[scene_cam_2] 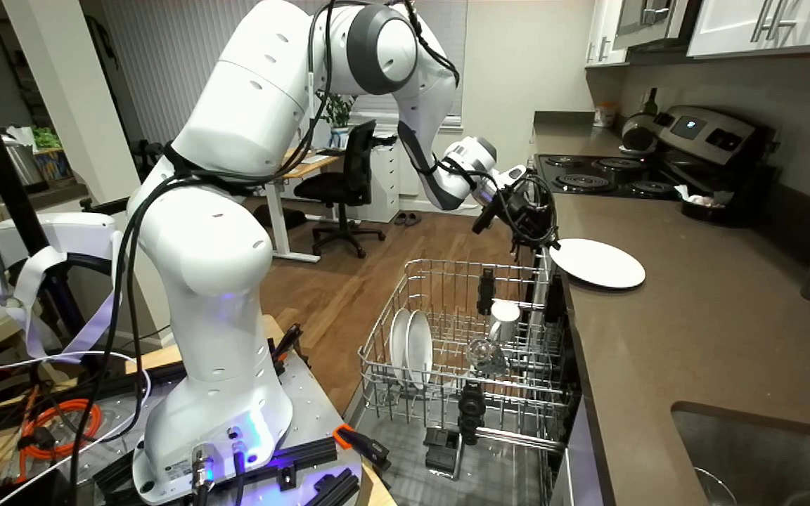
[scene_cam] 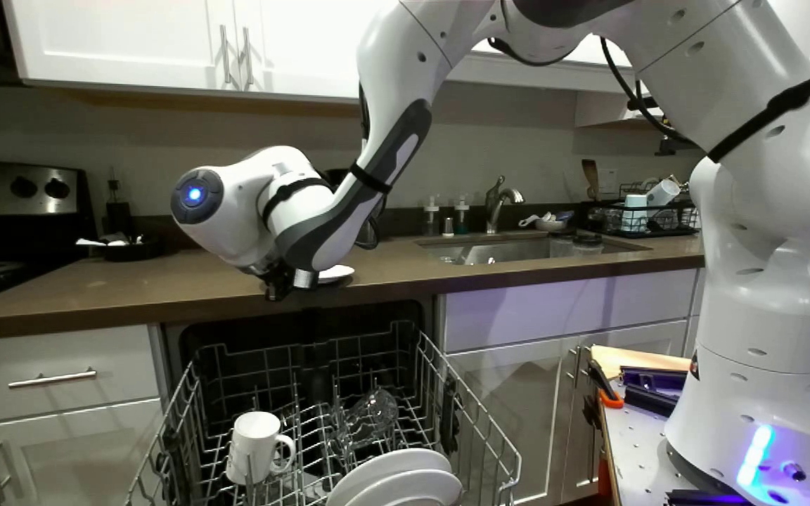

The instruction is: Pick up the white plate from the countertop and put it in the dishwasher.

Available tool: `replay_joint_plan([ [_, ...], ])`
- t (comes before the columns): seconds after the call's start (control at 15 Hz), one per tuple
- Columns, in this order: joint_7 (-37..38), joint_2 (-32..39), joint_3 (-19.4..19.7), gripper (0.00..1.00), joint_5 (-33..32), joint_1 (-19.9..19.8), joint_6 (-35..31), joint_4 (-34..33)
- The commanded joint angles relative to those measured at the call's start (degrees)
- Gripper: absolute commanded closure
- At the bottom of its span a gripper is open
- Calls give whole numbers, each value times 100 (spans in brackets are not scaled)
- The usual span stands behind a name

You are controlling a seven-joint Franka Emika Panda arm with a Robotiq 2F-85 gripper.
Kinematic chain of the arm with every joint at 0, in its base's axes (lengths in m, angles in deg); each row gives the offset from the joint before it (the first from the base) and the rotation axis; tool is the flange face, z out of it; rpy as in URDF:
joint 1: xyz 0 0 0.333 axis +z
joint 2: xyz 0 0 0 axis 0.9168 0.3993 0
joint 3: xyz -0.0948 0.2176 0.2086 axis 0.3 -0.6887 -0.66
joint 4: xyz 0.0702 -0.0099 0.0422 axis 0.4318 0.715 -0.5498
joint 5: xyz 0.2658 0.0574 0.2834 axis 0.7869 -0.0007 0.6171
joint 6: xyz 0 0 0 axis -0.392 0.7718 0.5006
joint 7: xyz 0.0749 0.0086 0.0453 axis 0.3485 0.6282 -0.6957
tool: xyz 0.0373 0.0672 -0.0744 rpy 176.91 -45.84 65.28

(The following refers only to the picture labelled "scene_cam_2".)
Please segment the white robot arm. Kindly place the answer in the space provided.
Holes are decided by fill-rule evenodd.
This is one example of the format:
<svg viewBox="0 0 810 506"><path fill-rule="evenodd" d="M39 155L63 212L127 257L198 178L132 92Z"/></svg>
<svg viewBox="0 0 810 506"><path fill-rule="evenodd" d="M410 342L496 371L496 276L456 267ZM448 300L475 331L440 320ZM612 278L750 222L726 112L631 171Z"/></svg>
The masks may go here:
<svg viewBox="0 0 810 506"><path fill-rule="evenodd" d="M267 230L230 192L282 171L310 96L387 96L397 140L427 200L477 200L530 244L552 244L552 202L504 171L483 137L435 148L458 70L409 7L342 4L316 14L258 0L222 47L191 118L132 193L132 236L157 267L186 378L146 417L132 483L153 506L240 482L276 456L293 425L258 327Z"/></svg>

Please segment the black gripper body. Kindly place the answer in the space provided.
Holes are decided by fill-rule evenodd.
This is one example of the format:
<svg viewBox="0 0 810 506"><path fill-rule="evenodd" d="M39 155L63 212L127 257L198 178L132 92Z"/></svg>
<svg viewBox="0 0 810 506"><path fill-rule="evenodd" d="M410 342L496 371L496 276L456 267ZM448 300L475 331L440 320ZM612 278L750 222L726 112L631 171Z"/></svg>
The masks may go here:
<svg viewBox="0 0 810 506"><path fill-rule="evenodd" d="M472 222L483 234L501 219L517 244L555 247L555 193L530 167L490 171L475 185L472 196L482 202L482 216Z"/></svg>

